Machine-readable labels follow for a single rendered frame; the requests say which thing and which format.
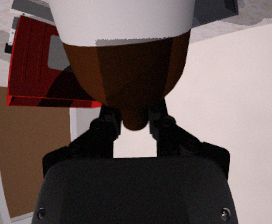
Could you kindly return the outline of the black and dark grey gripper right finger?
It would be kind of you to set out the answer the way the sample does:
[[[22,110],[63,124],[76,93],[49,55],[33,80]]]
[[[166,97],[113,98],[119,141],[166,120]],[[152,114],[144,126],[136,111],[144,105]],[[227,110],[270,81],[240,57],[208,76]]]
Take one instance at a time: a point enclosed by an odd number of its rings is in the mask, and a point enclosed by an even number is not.
[[[176,125],[175,118],[168,115],[165,98],[149,107],[149,131],[156,140],[157,157],[180,155],[208,157],[221,166],[228,182],[229,151],[220,146],[200,142],[197,137]]]

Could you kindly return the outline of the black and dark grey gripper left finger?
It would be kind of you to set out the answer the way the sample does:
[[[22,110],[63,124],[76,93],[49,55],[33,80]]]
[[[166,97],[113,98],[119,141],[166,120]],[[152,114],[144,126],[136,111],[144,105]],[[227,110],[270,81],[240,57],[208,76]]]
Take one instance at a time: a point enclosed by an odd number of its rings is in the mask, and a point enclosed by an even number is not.
[[[99,118],[92,120],[86,132],[69,146],[49,152],[43,157],[43,177],[52,164],[68,158],[113,158],[114,141],[121,134],[121,122],[119,109],[102,104]]]

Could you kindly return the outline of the red crate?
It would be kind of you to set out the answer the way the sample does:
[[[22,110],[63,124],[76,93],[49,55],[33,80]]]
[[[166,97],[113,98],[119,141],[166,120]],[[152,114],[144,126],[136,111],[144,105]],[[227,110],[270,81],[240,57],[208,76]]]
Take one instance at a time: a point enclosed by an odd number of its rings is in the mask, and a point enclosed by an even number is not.
[[[7,106],[101,107],[76,80],[56,26],[22,15],[19,20]]]

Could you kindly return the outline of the brown glass bottle with white label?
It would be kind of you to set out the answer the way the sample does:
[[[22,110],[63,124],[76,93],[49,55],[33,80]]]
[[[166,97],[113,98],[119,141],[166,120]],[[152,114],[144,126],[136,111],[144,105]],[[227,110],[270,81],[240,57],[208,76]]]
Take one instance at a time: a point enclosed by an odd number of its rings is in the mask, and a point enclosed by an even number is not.
[[[48,4],[80,86],[99,103],[120,109],[126,129],[139,131],[148,124],[149,106],[165,98],[183,74],[195,1]]]

